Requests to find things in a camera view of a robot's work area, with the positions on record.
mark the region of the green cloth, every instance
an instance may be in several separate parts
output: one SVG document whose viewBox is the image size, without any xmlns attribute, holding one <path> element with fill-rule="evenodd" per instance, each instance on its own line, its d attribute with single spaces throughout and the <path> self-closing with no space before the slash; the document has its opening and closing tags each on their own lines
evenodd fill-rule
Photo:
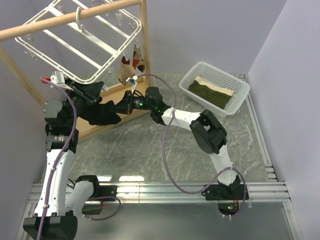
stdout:
<svg viewBox="0 0 320 240">
<path fill-rule="evenodd" d="M 189 91 L 221 109 L 224 109 L 226 107 L 226 104 L 231 98 L 231 96 L 227 94 L 212 90 L 205 85 L 199 84 L 196 80 L 194 80 L 193 83 L 189 86 Z"/>
</svg>

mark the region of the wooden rod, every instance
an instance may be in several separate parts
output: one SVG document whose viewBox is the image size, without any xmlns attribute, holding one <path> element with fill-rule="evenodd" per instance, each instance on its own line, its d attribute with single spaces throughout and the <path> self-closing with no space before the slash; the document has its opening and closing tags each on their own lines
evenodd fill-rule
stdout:
<svg viewBox="0 0 320 240">
<path fill-rule="evenodd" d="M 83 9 L 80 11 L 79 19 L 87 19 L 97 15 L 106 14 L 119 9 L 128 8 L 134 5 L 140 5 L 141 0 L 120 0 L 104 5 Z M 41 21 L 31 22 L 25 25 L 12 27 L 0 31 L 0 42 L 27 34 L 39 32 L 42 30 L 54 28 L 57 26 L 69 24 L 76 21 L 76 13 L 68 13 L 61 16 L 55 16 Z"/>
<path fill-rule="evenodd" d="M 139 18 L 142 25 L 142 45 L 143 45 L 143 60 L 145 63 L 144 73 L 150 73 L 150 48 L 149 48 L 149 30 L 148 30 L 148 15 L 147 15 L 147 0 L 141 0 L 139 5 Z M 150 87 L 152 86 L 151 78 L 146 76 L 144 82 Z"/>
<path fill-rule="evenodd" d="M 34 99 L 43 106 L 46 102 L 44 97 L 35 88 L 35 86 L 30 82 L 24 72 L 18 67 L 15 61 L 8 55 L 4 48 L 0 45 L 0 60 L 7 66 L 8 69 L 18 78 L 20 83 L 25 87 L 25 89 L 34 97 Z"/>
</svg>

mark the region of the wooden frame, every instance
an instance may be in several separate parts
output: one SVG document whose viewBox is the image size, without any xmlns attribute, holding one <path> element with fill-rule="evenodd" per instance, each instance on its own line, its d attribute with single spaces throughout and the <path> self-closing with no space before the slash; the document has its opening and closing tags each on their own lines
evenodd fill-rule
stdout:
<svg viewBox="0 0 320 240">
<path fill-rule="evenodd" d="M 91 7 L 88 9 L 81 10 L 79 14 L 79 19 L 91 18 L 97 15 L 106 14 L 112 11 L 128 8 L 131 6 L 139 5 L 139 18 L 142 25 L 142 50 L 143 59 L 145 62 L 145 73 L 150 73 L 150 53 L 149 53 L 149 33 L 148 33 L 148 19 L 147 19 L 147 0 L 119 0 L 111 3 L 106 3 L 104 5 Z M 54 28 L 57 26 L 69 24 L 76 21 L 76 13 L 68 13 L 62 16 L 56 16 L 41 21 L 32 22 L 29 24 L 12 27 L 9 29 L 0 31 L 0 42 L 13 39 L 16 37 L 21 37 L 27 34 L 39 32 L 42 30 Z M 44 105 L 46 100 L 40 94 L 40 92 L 35 88 L 35 86 L 30 82 L 30 80 L 25 76 L 18 65 L 11 59 L 8 53 L 0 46 L 0 59 L 8 67 L 8 69 L 18 78 L 25 89 L 34 97 L 34 99 L 40 104 Z M 144 93 L 146 88 L 151 86 L 151 80 L 149 77 L 144 77 L 139 80 L 136 87 L 137 90 Z M 124 92 L 129 90 L 131 86 L 124 86 L 121 83 L 113 85 L 109 88 L 107 92 L 102 92 L 101 96 L 103 98 L 102 103 L 113 100 L 118 102 L 124 96 Z M 122 115 L 121 122 L 123 124 L 129 120 L 132 120 L 142 114 L 146 113 L 145 110 L 134 110 L 131 115 Z M 107 126 L 92 126 L 81 118 L 78 118 L 77 129 L 79 130 L 79 139 L 83 140 L 87 137 L 92 136 L 102 130 L 107 130 L 113 128 L 117 125 L 107 125 Z"/>
</svg>

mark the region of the beige cloth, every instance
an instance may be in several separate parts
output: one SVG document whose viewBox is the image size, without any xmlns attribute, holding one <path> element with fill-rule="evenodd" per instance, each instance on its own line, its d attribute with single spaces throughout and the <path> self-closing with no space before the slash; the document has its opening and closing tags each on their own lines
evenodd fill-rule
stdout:
<svg viewBox="0 0 320 240">
<path fill-rule="evenodd" d="M 216 92 L 220 92 L 229 96 L 232 96 L 234 94 L 234 90 L 228 89 L 228 88 L 224 88 L 224 87 L 218 87 L 215 86 L 211 83 L 208 83 L 206 81 L 204 81 L 201 77 L 197 76 L 195 78 L 195 80 L 200 84 L 200 85 L 204 85 L 207 86 L 208 88 L 210 88 L 211 90 L 214 90 Z"/>
</svg>

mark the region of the folded towel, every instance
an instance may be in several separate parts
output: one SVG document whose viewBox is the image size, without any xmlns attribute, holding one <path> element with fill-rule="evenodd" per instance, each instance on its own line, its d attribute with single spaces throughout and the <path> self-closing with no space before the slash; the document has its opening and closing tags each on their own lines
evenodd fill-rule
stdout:
<svg viewBox="0 0 320 240">
<path fill-rule="evenodd" d="M 214 86 L 208 82 L 205 82 L 199 76 L 196 77 L 193 83 L 189 86 L 188 90 L 221 109 L 226 107 L 226 104 L 229 102 L 234 93 L 233 90 Z"/>
</svg>

